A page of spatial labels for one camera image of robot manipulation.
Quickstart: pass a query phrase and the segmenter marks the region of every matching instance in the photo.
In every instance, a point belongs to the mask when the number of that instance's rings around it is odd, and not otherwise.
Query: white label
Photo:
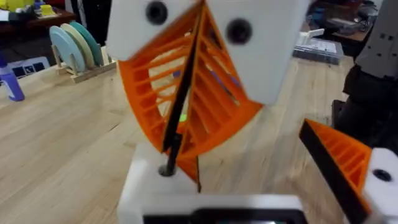
[[[317,50],[322,50],[326,52],[332,52],[332,53],[337,53],[336,51],[336,45],[331,42],[325,42],[321,40],[310,40],[309,44],[306,45],[301,45],[302,47],[308,47],[312,49],[317,49]]]
[[[15,98],[14,93],[11,91],[11,88],[10,88],[10,86],[8,85],[8,83],[5,82],[5,81],[3,81],[2,83],[4,84],[4,86],[6,87],[6,89],[7,89],[7,91],[8,91],[8,95],[11,96],[11,97],[13,97],[13,98]]]

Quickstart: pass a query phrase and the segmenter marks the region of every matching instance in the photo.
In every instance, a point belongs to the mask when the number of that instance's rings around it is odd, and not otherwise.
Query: gray machine
[[[345,80],[346,102],[333,102],[333,125],[370,147],[398,152],[398,1],[379,17]]]

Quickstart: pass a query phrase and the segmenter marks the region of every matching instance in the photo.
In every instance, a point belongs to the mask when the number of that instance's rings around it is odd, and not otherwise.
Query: wooden table
[[[298,131],[304,117],[330,124],[352,64],[292,59],[277,103],[201,156],[203,192],[297,194],[310,223],[341,223]],[[21,86],[18,103],[0,87],[0,223],[117,223],[131,157],[146,141],[117,72],[75,85],[49,69]]]
[[[57,17],[34,19],[27,22],[24,26],[21,27],[12,26],[10,24],[0,24],[0,34],[27,32],[28,30],[36,29],[38,27],[59,26],[60,24],[63,24],[65,22],[70,22],[76,19],[76,15],[61,9],[55,10],[55,13],[58,14]]]

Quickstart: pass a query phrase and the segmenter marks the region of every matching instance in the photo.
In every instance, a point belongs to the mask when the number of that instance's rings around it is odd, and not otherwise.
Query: orange lattice structure
[[[177,129],[183,136],[177,165],[197,180],[197,156],[230,138],[262,107],[247,98],[207,5],[201,2],[193,7],[133,58],[119,62],[119,69],[142,130],[163,151],[170,108],[184,78],[172,74],[184,74],[191,54],[194,58],[187,120]],[[166,65],[166,70],[150,74]],[[168,81],[155,86],[154,82],[161,79]],[[160,107],[164,104],[171,106],[163,113]]]

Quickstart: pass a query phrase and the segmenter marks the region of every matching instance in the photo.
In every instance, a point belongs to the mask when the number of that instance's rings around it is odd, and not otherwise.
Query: yellow object
[[[55,14],[50,5],[41,5],[40,9],[42,10],[42,16],[51,16]]]
[[[15,12],[17,8],[33,5],[34,0],[0,0],[0,8]]]

